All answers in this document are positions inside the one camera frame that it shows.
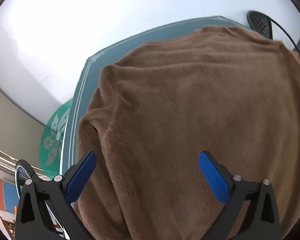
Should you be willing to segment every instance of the blue gripper pad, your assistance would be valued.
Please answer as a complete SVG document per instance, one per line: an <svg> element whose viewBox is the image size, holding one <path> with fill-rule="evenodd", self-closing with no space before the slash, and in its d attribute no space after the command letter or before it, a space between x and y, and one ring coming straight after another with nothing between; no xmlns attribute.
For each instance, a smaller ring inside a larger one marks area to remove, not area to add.
<svg viewBox="0 0 300 240"><path fill-rule="evenodd" d="M71 204L76 202L85 184L88 182L92 172L94 171L97 163L97 157L94 152L90 152L82 163L78 163L79 167L67 183L65 200Z"/></svg>
<svg viewBox="0 0 300 240"><path fill-rule="evenodd" d="M228 184L205 152L202 152L199 155L199 167L208 181L216 199L227 204L230 200Z"/></svg>

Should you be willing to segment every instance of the black cable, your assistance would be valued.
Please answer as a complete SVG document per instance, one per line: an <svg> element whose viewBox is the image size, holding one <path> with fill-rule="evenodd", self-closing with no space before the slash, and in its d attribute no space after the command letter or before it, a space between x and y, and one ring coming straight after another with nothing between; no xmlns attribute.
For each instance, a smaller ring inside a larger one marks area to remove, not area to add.
<svg viewBox="0 0 300 240"><path fill-rule="evenodd" d="M265 15L265 16L268 17L274 24L276 24L288 36L288 38L290 39L290 41L292 42L292 44L294 45L294 47L296 48L296 50L300 56L300 50L298 49L297 45L295 44L293 39L290 37L290 35L285 31L285 29L282 28L281 25L279 23L277 23L274 19L271 19L268 15Z"/></svg>

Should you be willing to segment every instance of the blue panel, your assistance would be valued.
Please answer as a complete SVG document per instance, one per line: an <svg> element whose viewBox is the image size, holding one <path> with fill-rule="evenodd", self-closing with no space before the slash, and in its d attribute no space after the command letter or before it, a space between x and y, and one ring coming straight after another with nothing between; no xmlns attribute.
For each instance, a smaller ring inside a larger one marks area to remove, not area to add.
<svg viewBox="0 0 300 240"><path fill-rule="evenodd" d="M216 199L224 204L228 203L230 200L228 184L204 152L199 155L199 167Z"/></svg>
<svg viewBox="0 0 300 240"><path fill-rule="evenodd" d="M92 172L95 169L96 162L96 154L94 152L90 152L81 166L77 169L72 179L68 182L65 193L65 200L69 204L71 204L72 202L76 202L80 197L84 186L88 182Z"/></svg>
<svg viewBox="0 0 300 240"><path fill-rule="evenodd" d="M19 197L14 184L3 182L4 205L7 212L14 214L13 207L19 204Z"/></svg>

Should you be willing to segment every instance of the black device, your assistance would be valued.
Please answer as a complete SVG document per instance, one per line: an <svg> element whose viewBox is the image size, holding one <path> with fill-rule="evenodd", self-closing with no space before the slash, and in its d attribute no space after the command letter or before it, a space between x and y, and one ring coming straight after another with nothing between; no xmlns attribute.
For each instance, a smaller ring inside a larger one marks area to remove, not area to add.
<svg viewBox="0 0 300 240"><path fill-rule="evenodd" d="M41 180L26 161L18 161L16 174L22 174L27 181L20 195L16 215L16 240L32 240L33 235L37 240L62 239L49 210L71 240L94 240L75 214L71 203L77 201L96 166L96 160L96 154L90 152L64 176L57 175L51 181ZM269 180L257 183L245 181L239 175L232 176L208 151L199 155L199 166L216 198L225 204L202 240L226 240L243 202L247 200L250 200L250 205L245 219L237 236L232 239L280 239L278 208Z"/></svg>
<svg viewBox="0 0 300 240"><path fill-rule="evenodd" d="M271 22L273 22L288 36L288 38L290 39L290 41L292 42L293 46L295 47L296 51L299 53L300 56L300 50L298 46L295 44L295 42L293 41L293 39L291 38L291 36L286 32L284 28L282 28L282 26L279 23L277 23L274 19L270 18L268 15L265 15L257 11L248 11L247 21L252 30L255 30L257 33L271 40L272 40Z"/></svg>

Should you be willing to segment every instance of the white wall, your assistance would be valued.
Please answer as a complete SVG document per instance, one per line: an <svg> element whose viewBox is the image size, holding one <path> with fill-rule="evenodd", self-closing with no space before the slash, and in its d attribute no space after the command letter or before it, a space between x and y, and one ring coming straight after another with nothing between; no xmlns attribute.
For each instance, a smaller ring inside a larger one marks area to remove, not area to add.
<svg viewBox="0 0 300 240"><path fill-rule="evenodd" d="M13 220L15 221L16 215L0 210L0 217L2 217L2 219L5 221L13 222ZM6 231L4 225L2 224L1 219L0 219L0 230L3 232L3 234L7 239L11 240L8 232Z"/></svg>
<svg viewBox="0 0 300 240"><path fill-rule="evenodd" d="M39 145L44 126L29 117L0 92L0 150L41 168Z"/></svg>
<svg viewBox="0 0 300 240"><path fill-rule="evenodd" d="M2 171L2 170L0 170L0 179L2 179L2 180L5 179L5 180L7 180L7 181L9 181L9 182L15 183L15 178L14 178L14 176L13 176L13 175L10 175L10 174L8 174L8 173Z"/></svg>
<svg viewBox="0 0 300 240"><path fill-rule="evenodd" d="M0 88L47 123L70 99L86 59L117 41L160 25L222 15L247 25L248 10L300 37L290 0L6 0L0 8ZM275 39L289 39L274 30Z"/></svg>

